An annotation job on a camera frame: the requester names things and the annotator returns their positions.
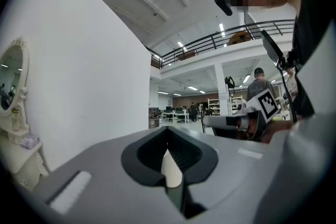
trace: shelving unit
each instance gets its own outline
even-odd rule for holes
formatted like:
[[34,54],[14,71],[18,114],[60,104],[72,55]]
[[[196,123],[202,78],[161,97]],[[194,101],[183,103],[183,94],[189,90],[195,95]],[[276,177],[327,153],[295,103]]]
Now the shelving unit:
[[229,112],[230,115],[236,114],[238,110],[238,105],[243,103],[243,96],[239,97],[230,97],[230,102],[229,102]]
[[214,111],[213,115],[220,115],[220,107],[219,99],[208,99],[208,107]]

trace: ceiling light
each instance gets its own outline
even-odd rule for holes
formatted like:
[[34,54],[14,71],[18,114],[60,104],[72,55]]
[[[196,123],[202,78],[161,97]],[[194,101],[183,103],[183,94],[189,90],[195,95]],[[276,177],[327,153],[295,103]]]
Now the ceiling light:
[[223,24],[220,24],[219,25],[219,28],[220,28],[220,30],[221,30],[221,32],[222,32],[222,37],[225,37],[225,32],[224,32],[224,26],[223,26]]
[[251,75],[247,75],[243,81],[243,83],[245,83],[246,81],[248,81],[248,79],[251,77]]

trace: white vanity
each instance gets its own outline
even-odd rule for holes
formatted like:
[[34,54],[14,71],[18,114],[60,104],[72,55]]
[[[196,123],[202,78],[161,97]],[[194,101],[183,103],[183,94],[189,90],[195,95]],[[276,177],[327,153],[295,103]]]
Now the white vanity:
[[20,37],[11,42],[0,63],[0,159],[16,182],[33,190],[48,172],[38,152],[42,142],[22,147],[31,137],[24,107],[29,63],[26,41]]

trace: black cap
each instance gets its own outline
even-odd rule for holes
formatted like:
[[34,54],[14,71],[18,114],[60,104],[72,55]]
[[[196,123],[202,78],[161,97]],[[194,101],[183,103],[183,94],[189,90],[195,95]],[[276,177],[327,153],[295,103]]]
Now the black cap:
[[257,67],[255,70],[254,70],[254,75],[256,74],[264,74],[264,71],[262,68],[260,67]]

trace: fluorescent light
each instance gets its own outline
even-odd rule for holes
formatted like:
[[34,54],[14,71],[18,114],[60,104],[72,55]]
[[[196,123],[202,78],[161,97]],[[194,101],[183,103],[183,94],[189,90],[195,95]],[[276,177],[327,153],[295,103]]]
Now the fluorescent light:
[[245,83],[246,81],[248,81],[248,79],[251,77],[251,75],[247,75],[243,81],[243,83]]
[[189,89],[192,89],[192,90],[194,90],[194,91],[198,91],[198,89],[196,89],[196,88],[194,88],[194,87],[192,87],[192,86],[189,86],[188,88],[189,88]]
[[224,25],[223,25],[223,24],[220,24],[220,25],[219,25],[219,28],[220,28],[220,30],[221,30],[221,32],[222,32],[222,37],[225,37]]

